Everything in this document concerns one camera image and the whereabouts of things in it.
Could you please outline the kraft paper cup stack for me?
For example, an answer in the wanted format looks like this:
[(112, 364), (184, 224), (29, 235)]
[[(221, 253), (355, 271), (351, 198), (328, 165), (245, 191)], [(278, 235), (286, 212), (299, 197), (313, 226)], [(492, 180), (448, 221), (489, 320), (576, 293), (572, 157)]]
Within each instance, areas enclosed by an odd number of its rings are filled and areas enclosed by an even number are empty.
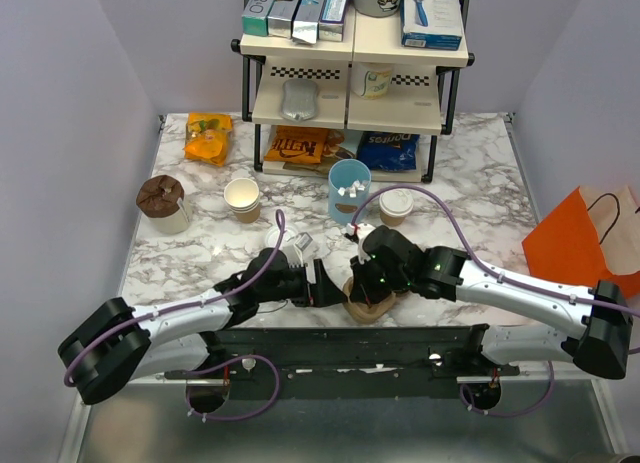
[(241, 223), (253, 223), (260, 216), (260, 190), (250, 178), (237, 178), (224, 188), (224, 200)]

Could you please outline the single kraft paper cup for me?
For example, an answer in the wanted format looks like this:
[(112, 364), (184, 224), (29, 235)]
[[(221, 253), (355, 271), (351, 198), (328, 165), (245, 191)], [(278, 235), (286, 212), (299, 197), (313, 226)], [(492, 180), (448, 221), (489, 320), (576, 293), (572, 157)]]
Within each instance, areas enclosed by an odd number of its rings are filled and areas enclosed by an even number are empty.
[(383, 210), (380, 211), (380, 219), (388, 227), (399, 226), (404, 222), (405, 218), (405, 215), (398, 216), (395, 214), (386, 213)]

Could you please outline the orange paper bag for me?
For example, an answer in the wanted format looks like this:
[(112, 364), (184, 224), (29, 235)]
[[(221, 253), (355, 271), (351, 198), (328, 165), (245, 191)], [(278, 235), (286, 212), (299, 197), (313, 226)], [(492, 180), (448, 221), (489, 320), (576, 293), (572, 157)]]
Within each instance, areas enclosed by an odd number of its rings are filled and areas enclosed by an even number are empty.
[(626, 298), (639, 295), (639, 199), (628, 186), (576, 188), (522, 247), (534, 277), (582, 286), (607, 280)]

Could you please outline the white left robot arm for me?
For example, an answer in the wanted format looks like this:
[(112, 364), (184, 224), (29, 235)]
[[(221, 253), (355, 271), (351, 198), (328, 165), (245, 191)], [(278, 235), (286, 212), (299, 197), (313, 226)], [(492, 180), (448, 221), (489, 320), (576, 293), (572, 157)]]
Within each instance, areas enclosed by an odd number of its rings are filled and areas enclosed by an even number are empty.
[(282, 251), (266, 248), (245, 270), (195, 297), (149, 307), (131, 306), (121, 297), (107, 300), (59, 345), (63, 382), (84, 403), (100, 403), (150, 374), (151, 364), (167, 371), (168, 353), (177, 348), (187, 350), (177, 359), (178, 370), (209, 378), (220, 370), (222, 355), (206, 343), (207, 334), (253, 318), (263, 303), (324, 308), (346, 300), (321, 260), (291, 264)]

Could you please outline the single white cup lid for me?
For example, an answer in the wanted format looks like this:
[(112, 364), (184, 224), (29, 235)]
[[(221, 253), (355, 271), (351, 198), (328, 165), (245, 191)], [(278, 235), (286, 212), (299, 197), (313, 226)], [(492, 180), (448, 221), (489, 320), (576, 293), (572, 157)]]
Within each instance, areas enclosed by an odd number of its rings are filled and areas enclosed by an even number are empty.
[(404, 218), (412, 212), (414, 200), (409, 190), (392, 189), (379, 196), (379, 206), (388, 217)]

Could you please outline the brown pulp cup carrier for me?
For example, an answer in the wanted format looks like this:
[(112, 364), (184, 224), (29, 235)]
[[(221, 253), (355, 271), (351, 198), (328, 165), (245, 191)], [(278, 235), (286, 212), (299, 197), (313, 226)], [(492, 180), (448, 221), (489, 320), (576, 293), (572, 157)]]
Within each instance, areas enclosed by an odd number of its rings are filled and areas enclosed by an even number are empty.
[(353, 289), (353, 279), (349, 278), (343, 285), (343, 292), (347, 296), (347, 301), (343, 303), (347, 313), (359, 324), (371, 325), (388, 313), (396, 303), (396, 294), (391, 293), (389, 297), (382, 302), (374, 305), (366, 303), (353, 302), (350, 299)]

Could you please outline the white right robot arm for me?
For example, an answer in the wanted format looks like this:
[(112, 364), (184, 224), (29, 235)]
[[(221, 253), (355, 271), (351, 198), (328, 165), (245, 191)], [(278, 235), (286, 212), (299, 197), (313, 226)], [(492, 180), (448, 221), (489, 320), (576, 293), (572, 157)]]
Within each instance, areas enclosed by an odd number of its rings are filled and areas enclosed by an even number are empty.
[(467, 251), (419, 248), (381, 225), (353, 225), (346, 236), (358, 246), (350, 261), (349, 298), (368, 306), (411, 292), (427, 300), (483, 304), (532, 320), (530, 326), (489, 326), (464, 345), (460, 362), (480, 375), (494, 364), (558, 361), (592, 376), (626, 376), (633, 320), (619, 287), (601, 280), (570, 286), (490, 266)]

